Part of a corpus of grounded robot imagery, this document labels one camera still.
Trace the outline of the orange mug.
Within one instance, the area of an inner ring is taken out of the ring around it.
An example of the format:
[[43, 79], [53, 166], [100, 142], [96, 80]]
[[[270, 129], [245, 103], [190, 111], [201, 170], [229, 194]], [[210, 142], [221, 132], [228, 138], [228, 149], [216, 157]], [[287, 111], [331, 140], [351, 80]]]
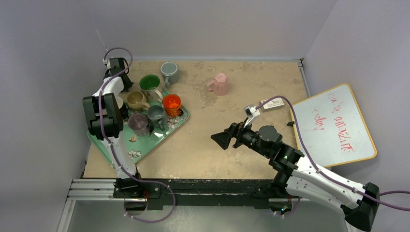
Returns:
[[184, 112], [182, 110], [181, 98], [178, 95], [166, 95], [162, 100], [162, 104], [168, 116], [177, 117], [184, 115]]

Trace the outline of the black mug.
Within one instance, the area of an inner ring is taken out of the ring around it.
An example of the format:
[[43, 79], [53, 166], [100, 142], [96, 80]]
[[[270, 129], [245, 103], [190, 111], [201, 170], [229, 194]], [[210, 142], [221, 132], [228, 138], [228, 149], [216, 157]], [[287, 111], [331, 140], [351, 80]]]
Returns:
[[129, 117], [129, 114], [128, 114], [126, 103], [120, 96], [116, 96], [116, 101], [117, 101], [117, 105], [118, 105], [118, 108], [119, 108], [119, 111], [121, 113], [123, 120], [127, 120]]

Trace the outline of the grey-blue mug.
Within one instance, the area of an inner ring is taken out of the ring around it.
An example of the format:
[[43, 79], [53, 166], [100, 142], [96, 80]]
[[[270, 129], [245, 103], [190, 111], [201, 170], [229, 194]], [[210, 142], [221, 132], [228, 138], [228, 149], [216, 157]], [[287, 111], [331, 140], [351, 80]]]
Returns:
[[147, 117], [151, 126], [159, 128], [161, 131], [167, 129], [168, 115], [160, 105], [153, 105], [148, 109]]

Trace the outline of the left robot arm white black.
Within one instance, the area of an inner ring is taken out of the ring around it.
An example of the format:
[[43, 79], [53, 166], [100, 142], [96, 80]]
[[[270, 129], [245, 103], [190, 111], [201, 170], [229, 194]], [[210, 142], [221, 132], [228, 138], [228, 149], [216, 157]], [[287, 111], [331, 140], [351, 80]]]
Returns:
[[119, 94], [129, 90], [133, 82], [127, 76], [128, 62], [124, 58], [109, 58], [103, 84], [99, 90], [82, 100], [88, 131], [105, 146], [117, 174], [114, 183], [116, 197], [129, 194], [133, 198], [144, 193], [144, 184], [125, 146], [124, 105], [117, 102]]

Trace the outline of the cream floral mug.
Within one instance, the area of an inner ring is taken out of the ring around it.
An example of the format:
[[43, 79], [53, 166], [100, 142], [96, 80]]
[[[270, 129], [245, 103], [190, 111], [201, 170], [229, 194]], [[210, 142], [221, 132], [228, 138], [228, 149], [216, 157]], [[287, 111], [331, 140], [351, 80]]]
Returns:
[[153, 74], [143, 76], [139, 82], [139, 86], [148, 102], [162, 102], [163, 88], [161, 87], [161, 81], [158, 76]]

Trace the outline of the beige round mug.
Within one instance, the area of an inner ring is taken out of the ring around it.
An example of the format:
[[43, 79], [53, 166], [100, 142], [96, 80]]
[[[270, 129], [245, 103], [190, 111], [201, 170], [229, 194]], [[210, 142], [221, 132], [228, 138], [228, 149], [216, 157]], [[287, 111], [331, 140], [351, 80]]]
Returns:
[[146, 96], [140, 91], [130, 92], [126, 97], [126, 104], [130, 110], [135, 112], [148, 111], [151, 107]]

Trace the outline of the purple mug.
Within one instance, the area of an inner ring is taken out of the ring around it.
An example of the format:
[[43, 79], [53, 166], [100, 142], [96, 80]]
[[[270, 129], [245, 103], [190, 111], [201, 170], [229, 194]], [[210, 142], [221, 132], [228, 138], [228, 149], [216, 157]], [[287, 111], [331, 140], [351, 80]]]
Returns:
[[154, 131], [154, 127], [150, 125], [148, 118], [142, 113], [132, 114], [127, 123], [137, 137], [150, 136]]

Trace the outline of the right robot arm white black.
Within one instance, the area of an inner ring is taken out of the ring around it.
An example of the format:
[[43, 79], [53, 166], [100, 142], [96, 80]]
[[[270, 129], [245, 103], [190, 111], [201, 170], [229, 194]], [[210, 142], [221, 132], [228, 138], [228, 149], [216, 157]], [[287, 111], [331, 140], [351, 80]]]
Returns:
[[325, 205], [344, 216], [353, 227], [369, 232], [379, 207], [377, 202], [362, 195], [379, 199], [379, 187], [373, 183], [357, 183], [348, 180], [320, 165], [313, 165], [306, 154], [282, 141], [282, 135], [274, 126], [262, 126], [253, 131], [243, 123], [232, 123], [223, 132], [211, 135], [222, 149], [241, 145], [269, 160], [277, 171], [271, 184], [272, 192], [279, 197], [286, 193]]

